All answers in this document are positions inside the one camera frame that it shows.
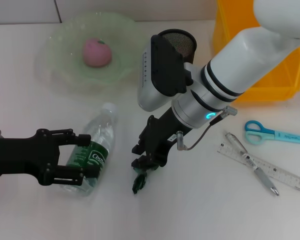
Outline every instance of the green bottle label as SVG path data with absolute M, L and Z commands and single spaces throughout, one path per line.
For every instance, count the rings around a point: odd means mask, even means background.
M 76 146 L 67 162 L 67 166 L 86 167 L 99 166 L 102 170 L 108 157 L 108 151 L 100 144 L 91 141 L 89 146 Z

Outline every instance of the plastic bottle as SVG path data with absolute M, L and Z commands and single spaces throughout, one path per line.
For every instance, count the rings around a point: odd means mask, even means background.
M 105 103 L 100 114 L 84 128 L 84 134 L 91 135 L 90 146 L 75 146 L 67 162 L 67 166 L 99 165 L 100 169 L 107 162 L 109 153 L 114 148 L 114 127 L 117 123 L 117 107 L 113 103 Z M 62 185 L 69 192 L 89 195 L 97 185 L 97 178 L 84 178 L 81 186 Z

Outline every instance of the mesh cover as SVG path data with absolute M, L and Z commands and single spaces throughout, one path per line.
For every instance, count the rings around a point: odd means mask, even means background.
M 180 29 L 169 29 L 158 34 L 167 39 L 172 46 L 183 56 L 184 62 L 193 64 L 197 42 L 188 32 Z

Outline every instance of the wall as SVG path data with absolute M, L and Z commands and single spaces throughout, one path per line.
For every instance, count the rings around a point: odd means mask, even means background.
M 59 23 L 54 0 L 0 0 L 0 24 Z
M 122 13 L 135 21 L 213 20 L 216 14 L 216 0 L 56 0 L 56 3 L 62 21 L 92 10 Z

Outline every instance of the glass plate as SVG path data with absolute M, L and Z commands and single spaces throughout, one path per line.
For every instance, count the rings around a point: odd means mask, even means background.
M 87 39 L 99 38 L 112 51 L 110 64 L 94 68 L 85 65 L 82 49 Z M 90 12 L 61 26 L 44 47 L 50 80 L 75 88 L 111 85 L 137 68 L 149 39 L 130 18 L 118 13 Z

